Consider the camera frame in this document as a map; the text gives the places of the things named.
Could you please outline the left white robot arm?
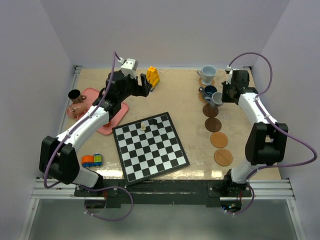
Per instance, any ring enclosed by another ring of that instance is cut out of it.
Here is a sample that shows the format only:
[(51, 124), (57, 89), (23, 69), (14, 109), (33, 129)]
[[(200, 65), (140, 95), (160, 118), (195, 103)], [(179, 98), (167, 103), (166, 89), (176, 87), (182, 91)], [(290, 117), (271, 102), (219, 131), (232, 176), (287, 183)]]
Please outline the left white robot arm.
[(109, 74), (91, 107), (72, 127), (56, 137), (43, 139), (40, 149), (39, 170), (44, 178), (52, 177), (59, 183), (85, 186), (92, 196), (104, 190), (102, 176), (82, 167), (77, 152), (100, 127), (108, 124), (122, 108), (129, 96), (147, 97), (152, 88), (147, 76), (131, 77), (120, 70)]

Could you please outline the light blue cup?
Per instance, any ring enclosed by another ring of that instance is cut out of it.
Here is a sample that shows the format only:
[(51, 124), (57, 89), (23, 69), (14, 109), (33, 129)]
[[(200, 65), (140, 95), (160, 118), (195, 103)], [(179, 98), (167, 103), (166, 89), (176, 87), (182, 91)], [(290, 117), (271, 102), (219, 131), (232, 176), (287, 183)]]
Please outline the light blue cup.
[(217, 69), (213, 65), (205, 65), (202, 69), (196, 71), (201, 78), (201, 83), (205, 86), (211, 85), (217, 73)]

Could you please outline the woven rattan coaster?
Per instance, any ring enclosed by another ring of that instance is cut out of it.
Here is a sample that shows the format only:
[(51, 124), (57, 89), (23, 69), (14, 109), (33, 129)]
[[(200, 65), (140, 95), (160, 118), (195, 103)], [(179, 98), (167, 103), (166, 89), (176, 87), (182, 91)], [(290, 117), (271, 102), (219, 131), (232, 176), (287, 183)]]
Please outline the woven rattan coaster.
[[(206, 84), (203, 84), (201, 77), (198, 79), (198, 84), (199, 84), (200, 86), (202, 86), (202, 87), (206, 87), (206, 86), (207, 86)], [(215, 85), (215, 81), (212, 80), (209, 85), (210, 85), (210, 86), (214, 86), (214, 85)]]
[(199, 92), (198, 99), (204, 104), (210, 104), (212, 101), (212, 94), (206, 94), (204, 92)]

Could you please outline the black white chessboard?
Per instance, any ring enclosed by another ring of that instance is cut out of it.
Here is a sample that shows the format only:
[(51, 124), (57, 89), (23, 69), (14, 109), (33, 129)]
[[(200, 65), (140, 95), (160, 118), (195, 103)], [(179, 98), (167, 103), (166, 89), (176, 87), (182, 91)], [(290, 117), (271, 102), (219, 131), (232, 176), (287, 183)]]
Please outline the black white chessboard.
[[(144, 123), (146, 130), (141, 130)], [(112, 129), (127, 186), (162, 176), (190, 165), (168, 112), (132, 121)]]

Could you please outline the light wooden coaster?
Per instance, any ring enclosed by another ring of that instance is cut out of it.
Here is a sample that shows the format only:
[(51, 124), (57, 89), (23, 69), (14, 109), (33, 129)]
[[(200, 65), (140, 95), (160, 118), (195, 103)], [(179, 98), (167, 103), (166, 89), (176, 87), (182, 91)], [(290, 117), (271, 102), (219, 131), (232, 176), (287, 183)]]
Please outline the light wooden coaster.
[(226, 167), (233, 162), (233, 155), (229, 150), (221, 148), (214, 153), (214, 160), (218, 165)]
[(211, 144), (216, 148), (224, 148), (227, 146), (229, 140), (227, 136), (222, 132), (214, 132), (210, 136)]

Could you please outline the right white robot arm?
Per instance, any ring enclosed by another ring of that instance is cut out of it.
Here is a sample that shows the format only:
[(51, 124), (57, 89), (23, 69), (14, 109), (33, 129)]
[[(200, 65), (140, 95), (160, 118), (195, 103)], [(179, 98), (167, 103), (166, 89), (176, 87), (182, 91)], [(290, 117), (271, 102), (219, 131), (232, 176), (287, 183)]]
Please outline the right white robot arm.
[(228, 79), (222, 83), (222, 102), (235, 103), (246, 114), (252, 129), (245, 144), (245, 159), (223, 177), (218, 191), (222, 196), (235, 196), (247, 187), (247, 181), (260, 167), (271, 167), (284, 159), (288, 126), (279, 123), (263, 106), (258, 91), (249, 86), (248, 71), (227, 69)]

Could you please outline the dark blue cup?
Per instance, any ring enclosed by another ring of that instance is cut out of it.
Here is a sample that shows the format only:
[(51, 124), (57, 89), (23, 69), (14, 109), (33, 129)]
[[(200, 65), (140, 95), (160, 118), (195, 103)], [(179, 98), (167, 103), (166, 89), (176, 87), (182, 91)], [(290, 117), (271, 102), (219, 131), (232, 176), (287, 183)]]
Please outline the dark blue cup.
[(205, 97), (211, 98), (212, 95), (217, 92), (217, 88), (213, 85), (207, 85), (205, 87), (200, 86), (198, 91), (200, 92), (202, 98), (205, 99)]

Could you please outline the dark wooden coaster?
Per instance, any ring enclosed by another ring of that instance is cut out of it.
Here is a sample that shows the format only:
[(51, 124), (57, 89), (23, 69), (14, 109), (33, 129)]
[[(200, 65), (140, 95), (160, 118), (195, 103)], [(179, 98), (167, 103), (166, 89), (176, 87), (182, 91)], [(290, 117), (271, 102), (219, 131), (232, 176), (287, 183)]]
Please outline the dark wooden coaster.
[(216, 117), (210, 117), (208, 118), (205, 123), (205, 128), (210, 131), (210, 132), (219, 132), (222, 128), (222, 123), (219, 119), (217, 119)]
[(211, 106), (210, 104), (206, 104), (203, 106), (202, 112), (205, 116), (214, 118), (219, 114), (219, 109), (215, 106)]

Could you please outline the grey printed mug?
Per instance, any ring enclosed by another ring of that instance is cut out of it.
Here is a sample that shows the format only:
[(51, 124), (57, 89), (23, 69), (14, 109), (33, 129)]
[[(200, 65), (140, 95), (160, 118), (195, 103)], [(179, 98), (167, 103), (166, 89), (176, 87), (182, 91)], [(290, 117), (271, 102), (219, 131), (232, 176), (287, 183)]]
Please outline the grey printed mug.
[(206, 96), (204, 100), (211, 106), (219, 108), (224, 104), (222, 101), (223, 94), (221, 92), (215, 92), (211, 97)]

